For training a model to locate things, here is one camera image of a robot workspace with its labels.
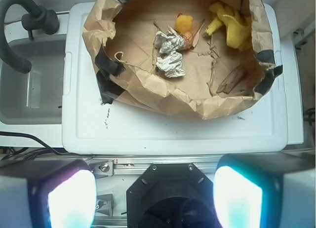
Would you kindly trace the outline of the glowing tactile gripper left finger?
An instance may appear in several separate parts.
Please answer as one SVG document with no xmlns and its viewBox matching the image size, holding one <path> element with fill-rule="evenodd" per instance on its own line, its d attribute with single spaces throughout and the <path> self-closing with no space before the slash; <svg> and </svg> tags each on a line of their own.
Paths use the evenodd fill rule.
<svg viewBox="0 0 316 228">
<path fill-rule="evenodd" d="M 75 160 L 2 160 L 2 228 L 90 228 L 95 216 L 96 179 Z"/>
</svg>

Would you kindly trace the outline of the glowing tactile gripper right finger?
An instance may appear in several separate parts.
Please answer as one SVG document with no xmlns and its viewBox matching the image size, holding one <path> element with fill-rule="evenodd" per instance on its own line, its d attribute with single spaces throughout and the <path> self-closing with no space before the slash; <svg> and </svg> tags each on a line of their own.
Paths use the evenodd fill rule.
<svg viewBox="0 0 316 228">
<path fill-rule="evenodd" d="M 224 228 L 314 228 L 313 152 L 230 153 L 214 174 L 213 199 Z"/>
</svg>

